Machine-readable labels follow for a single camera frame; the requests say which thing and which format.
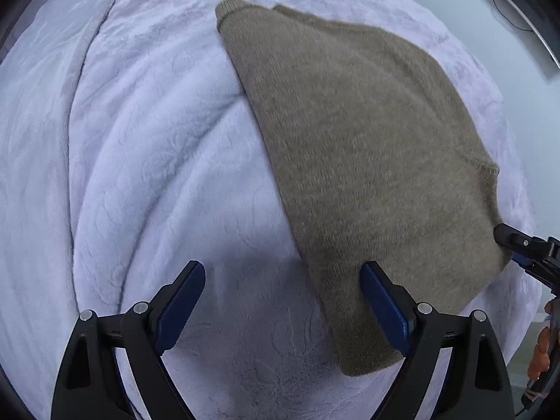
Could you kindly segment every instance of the beige cloth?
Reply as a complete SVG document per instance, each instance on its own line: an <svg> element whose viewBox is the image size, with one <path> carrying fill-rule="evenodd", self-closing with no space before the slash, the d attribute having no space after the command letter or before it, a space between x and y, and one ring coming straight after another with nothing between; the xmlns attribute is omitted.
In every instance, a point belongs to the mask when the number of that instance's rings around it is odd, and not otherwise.
<svg viewBox="0 0 560 420"><path fill-rule="evenodd" d="M439 64L379 28L241 0L218 30L257 118L293 236L347 375L396 362L359 287L459 313L505 266L497 166Z"/></svg>

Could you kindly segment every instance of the white blanket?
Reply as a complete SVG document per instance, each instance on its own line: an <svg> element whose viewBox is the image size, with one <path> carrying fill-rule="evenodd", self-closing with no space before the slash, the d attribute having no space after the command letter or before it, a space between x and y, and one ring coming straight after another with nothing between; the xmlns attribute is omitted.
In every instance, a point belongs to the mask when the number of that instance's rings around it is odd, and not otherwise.
<svg viewBox="0 0 560 420"><path fill-rule="evenodd" d="M216 31L219 1L50 0L0 65L0 364L38 420L78 311L150 300L190 259L206 288L163 360L197 418L370 418L398 370L350 378L337 367ZM429 11L411 0L250 1L380 26L427 50L501 168L505 222L534 231L500 93ZM539 300L540 285L510 264L465 312L487 311L508 361ZM119 363L148 418L121 353Z"/></svg>

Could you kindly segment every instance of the silver screw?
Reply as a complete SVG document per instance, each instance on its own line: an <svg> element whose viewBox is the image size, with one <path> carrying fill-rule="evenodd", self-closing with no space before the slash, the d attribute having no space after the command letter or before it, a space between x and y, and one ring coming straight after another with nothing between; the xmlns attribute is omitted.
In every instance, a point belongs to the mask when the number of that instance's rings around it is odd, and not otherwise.
<svg viewBox="0 0 560 420"><path fill-rule="evenodd" d="M479 322L484 322L486 320L486 313L481 310L474 311L474 318Z"/></svg>
<svg viewBox="0 0 560 420"><path fill-rule="evenodd" d="M146 302L136 303L132 309L136 314L142 314L148 311L148 304Z"/></svg>
<svg viewBox="0 0 560 420"><path fill-rule="evenodd" d="M433 311L432 305L429 303L419 303L416 308L422 314L429 314Z"/></svg>
<svg viewBox="0 0 560 420"><path fill-rule="evenodd" d="M86 321L86 320L91 319L91 316L93 316L93 313L92 313L91 310L85 310L85 311L82 311L82 312L79 314L79 318L80 318L81 320L83 320L83 321Z"/></svg>

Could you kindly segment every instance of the black cable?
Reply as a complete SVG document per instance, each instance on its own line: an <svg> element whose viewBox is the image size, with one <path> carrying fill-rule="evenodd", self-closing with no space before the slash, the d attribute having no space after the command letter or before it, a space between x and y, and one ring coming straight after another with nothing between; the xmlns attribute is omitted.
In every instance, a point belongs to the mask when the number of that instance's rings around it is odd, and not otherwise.
<svg viewBox="0 0 560 420"><path fill-rule="evenodd" d="M496 4L496 0L492 0L492 1L493 1L493 3L494 3L494 6L496 7L496 9L498 10L498 12L501 14L501 16L502 16L504 19L506 19L506 20L511 24L512 27L517 28L517 29L520 30L520 31L533 31L532 29L526 29L526 28L518 27L518 26L517 26L516 24L514 24L511 20L509 20L509 19L503 14L502 11L499 10L498 5Z"/></svg>

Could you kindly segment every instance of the floor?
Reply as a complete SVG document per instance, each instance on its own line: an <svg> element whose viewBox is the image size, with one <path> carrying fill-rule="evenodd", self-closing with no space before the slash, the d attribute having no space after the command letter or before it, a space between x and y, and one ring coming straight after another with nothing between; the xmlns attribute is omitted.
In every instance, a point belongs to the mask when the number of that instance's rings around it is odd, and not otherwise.
<svg viewBox="0 0 560 420"><path fill-rule="evenodd" d="M511 26L492 0L415 0L430 9L490 72L501 90L504 114L517 138L537 219L537 235L560 236L560 69L534 33ZM500 10L518 27L525 21L506 0ZM542 305L551 298L544 292ZM511 382L524 386L528 362L541 330L535 318L509 365Z"/></svg>

